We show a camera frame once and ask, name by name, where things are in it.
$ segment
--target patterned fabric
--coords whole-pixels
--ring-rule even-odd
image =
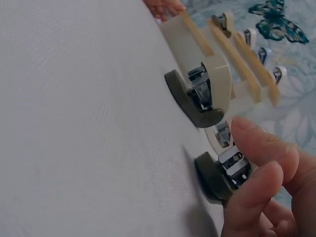
[[[231,11],[235,28],[254,28],[262,16],[249,14],[248,9],[265,0],[183,0],[188,12],[199,27],[205,27],[207,18]],[[274,108],[269,102],[258,104],[243,115],[288,142],[297,143],[305,151],[316,154],[316,2],[314,0],[285,0],[285,16],[306,34],[309,43],[290,43],[286,39],[273,41],[258,34],[257,48],[272,49],[275,65],[288,70],[288,78],[279,83],[281,102]],[[239,81],[233,71],[234,82]],[[291,206],[291,197],[282,190],[276,199]]]

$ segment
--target white fabric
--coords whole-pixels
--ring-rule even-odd
[[[0,236],[216,236],[172,69],[140,0],[0,1]]]

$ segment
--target teal butterfly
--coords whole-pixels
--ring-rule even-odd
[[[280,41],[286,37],[291,43],[309,42],[304,32],[284,17],[284,0],[268,0],[252,6],[248,12],[264,17],[256,28],[265,39]]]

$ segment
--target hand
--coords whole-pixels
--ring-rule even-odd
[[[316,237],[316,157],[242,117],[231,130],[259,168],[228,201],[222,237]],[[292,211],[272,200],[281,186],[292,195]]]
[[[179,0],[143,0],[152,15],[162,22],[167,20],[168,11],[171,16],[177,16],[185,7]]]

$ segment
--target wooden craft stick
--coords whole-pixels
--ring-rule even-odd
[[[265,69],[257,55],[245,43],[239,33],[233,34],[233,39],[237,50],[240,52],[249,68],[253,71],[262,86],[269,87],[269,98],[273,105],[277,105],[280,100],[280,91],[271,74]]]
[[[212,19],[208,19],[208,24],[216,38],[217,43],[221,46],[225,54],[230,59],[233,67],[237,71],[239,77],[242,80],[246,80],[250,92],[250,96],[255,103],[262,100],[261,98],[261,87],[253,75],[252,71],[247,67],[239,53],[236,51],[234,46],[231,44],[229,39],[223,34],[220,28],[218,28]]]
[[[180,13],[180,16],[182,17],[182,20],[187,25],[189,30],[191,31],[191,34],[193,35],[194,39],[198,43],[199,47],[201,48],[202,53],[205,57],[214,55],[214,50],[207,42],[204,35],[201,33],[201,31],[198,29],[198,27],[195,25],[189,14],[186,10],[183,10]]]

